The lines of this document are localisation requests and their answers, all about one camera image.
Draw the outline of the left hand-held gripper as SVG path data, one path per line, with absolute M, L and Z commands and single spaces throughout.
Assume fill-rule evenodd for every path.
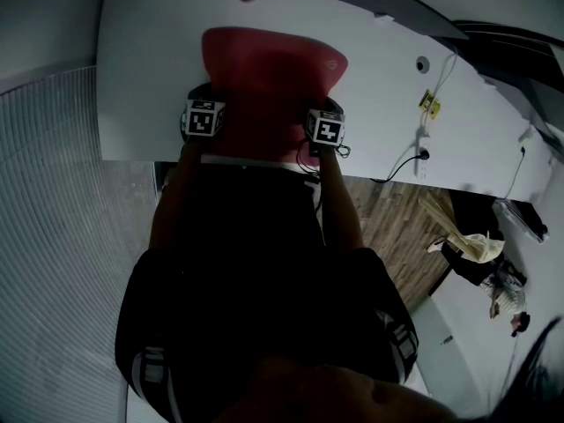
M 214 137 L 225 121 L 224 102 L 212 100 L 212 83 L 207 82 L 189 91 L 181 115 L 181 133 L 185 137 Z

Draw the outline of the yellow tag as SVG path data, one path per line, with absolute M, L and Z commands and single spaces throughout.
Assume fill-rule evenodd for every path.
M 441 111 L 441 103 L 430 90 L 426 90 L 419 102 L 419 109 L 433 120 Z

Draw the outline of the white power strip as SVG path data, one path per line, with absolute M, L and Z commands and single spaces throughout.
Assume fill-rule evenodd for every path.
M 416 142 L 415 175 L 419 180 L 427 177 L 427 162 L 430 159 L 430 136 L 427 133 L 419 135 Z

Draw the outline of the person's black clothing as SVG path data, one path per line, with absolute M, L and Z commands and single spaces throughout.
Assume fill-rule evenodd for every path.
M 147 249 L 120 310 L 115 361 L 167 423 L 212 423 L 276 354 L 401 383 L 418 351 L 380 257 L 328 248 L 296 173 L 205 165 L 181 244 Z

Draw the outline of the red mouse pad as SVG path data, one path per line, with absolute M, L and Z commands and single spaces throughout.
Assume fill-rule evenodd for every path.
M 307 37 L 243 27 L 205 31 L 202 54 L 213 99 L 226 104 L 211 155 L 317 166 L 302 143 L 304 126 L 344 76 L 343 54 Z

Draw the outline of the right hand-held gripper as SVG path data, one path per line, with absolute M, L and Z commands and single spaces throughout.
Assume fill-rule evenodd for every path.
M 323 110 L 310 109 L 305 123 L 309 154 L 318 155 L 319 147 L 338 148 L 345 135 L 344 110 L 330 97 L 325 100 Z

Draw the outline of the person's right forearm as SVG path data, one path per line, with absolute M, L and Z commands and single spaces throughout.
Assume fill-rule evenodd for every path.
M 342 253 L 363 248 L 360 220 L 345 186 L 335 150 L 321 146 L 319 161 L 325 245 Z

